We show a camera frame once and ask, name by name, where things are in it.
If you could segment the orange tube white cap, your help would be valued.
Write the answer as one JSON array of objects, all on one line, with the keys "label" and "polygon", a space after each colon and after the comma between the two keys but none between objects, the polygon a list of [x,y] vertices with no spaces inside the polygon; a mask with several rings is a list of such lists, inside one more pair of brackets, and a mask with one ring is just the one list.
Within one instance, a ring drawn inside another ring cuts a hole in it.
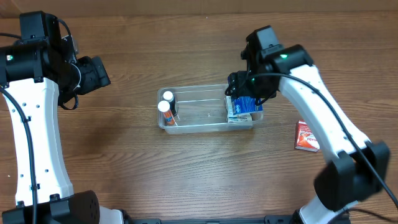
[{"label": "orange tube white cap", "polygon": [[168,101],[162,100],[157,105],[158,110],[162,113],[165,123],[168,126],[176,125],[173,113],[170,109],[170,103]]}]

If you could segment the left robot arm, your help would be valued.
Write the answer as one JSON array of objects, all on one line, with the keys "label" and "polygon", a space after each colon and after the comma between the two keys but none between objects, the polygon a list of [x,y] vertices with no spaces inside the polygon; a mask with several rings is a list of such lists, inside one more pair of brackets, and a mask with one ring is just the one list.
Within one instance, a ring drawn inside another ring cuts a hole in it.
[{"label": "left robot arm", "polygon": [[11,115],[17,158],[16,207],[4,223],[128,223],[96,194],[76,193],[65,167],[58,109],[110,84],[99,57],[77,57],[66,23],[42,11],[19,18],[21,34],[1,49],[1,94]]}]

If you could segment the black bottle white cap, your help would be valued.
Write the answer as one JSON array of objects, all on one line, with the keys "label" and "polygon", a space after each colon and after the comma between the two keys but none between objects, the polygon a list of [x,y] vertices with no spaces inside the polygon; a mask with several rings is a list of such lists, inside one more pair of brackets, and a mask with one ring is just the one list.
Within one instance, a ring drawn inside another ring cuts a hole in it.
[{"label": "black bottle white cap", "polygon": [[176,116],[177,115],[177,103],[176,103],[176,98],[174,97],[174,94],[171,91],[165,91],[163,93],[162,97],[165,101],[169,102],[170,110],[171,110],[173,116]]}]

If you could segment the white and blue box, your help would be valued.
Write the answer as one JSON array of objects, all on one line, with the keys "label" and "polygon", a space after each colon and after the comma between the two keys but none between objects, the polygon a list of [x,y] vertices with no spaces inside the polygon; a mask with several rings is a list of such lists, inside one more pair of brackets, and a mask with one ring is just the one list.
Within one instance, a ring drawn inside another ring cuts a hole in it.
[{"label": "white and blue box", "polygon": [[228,123],[238,123],[244,121],[252,121],[252,116],[250,114],[244,115],[234,115],[233,114],[233,104],[230,96],[225,98],[226,110],[227,110],[227,122]]}]

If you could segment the clear plastic container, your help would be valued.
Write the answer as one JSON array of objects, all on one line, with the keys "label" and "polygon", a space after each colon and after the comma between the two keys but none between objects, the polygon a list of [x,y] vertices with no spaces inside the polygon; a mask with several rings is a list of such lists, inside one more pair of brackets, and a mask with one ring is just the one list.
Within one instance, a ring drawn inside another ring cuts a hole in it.
[{"label": "clear plastic container", "polygon": [[159,111],[158,125],[168,134],[209,133],[251,129],[264,124],[264,113],[253,113],[248,121],[228,122],[228,107],[224,94],[227,84],[175,86],[161,88],[157,92],[157,102],[163,94],[171,91],[176,99],[177,115],[175,126],[165,122]]}]

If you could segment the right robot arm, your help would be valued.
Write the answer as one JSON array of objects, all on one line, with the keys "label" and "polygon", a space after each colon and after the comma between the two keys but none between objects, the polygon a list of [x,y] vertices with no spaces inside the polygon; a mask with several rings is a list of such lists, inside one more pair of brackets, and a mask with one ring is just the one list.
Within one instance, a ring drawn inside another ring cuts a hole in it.
[{"label": "right robot arm", "polygon": [[349,120],[301,45],[284,47],[265,26],[246,37],[241,58],[247,68],[229,75],[225,95],[260,106],[282,94],[311,129],[326,162],[314,181],[315,197],[292,215],[267,216],[267,223],[349,223],[359,202],[388,190],[388,146],[373,143]]}]

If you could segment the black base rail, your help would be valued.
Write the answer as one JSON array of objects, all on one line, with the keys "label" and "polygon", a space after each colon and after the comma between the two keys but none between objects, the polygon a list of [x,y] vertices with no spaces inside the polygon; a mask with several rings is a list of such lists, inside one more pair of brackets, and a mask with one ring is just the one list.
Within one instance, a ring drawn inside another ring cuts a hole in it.
[{"label": "black base rail", "polygon": [[299,224],[298,215],[266,215],[263,218],[222,218],[222,219],[187,219],[161,220],[158,218],[132,219],[124,224]]}]

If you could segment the red and white box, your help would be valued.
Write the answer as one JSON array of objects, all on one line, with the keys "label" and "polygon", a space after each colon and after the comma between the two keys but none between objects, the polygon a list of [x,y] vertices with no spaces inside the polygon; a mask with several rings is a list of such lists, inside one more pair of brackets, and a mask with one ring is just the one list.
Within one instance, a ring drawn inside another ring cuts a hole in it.
[{"label": "red and white box", "polygon": [[318,152],[320,145],[304,120],[298,120],[296,124],[294,148]]}]

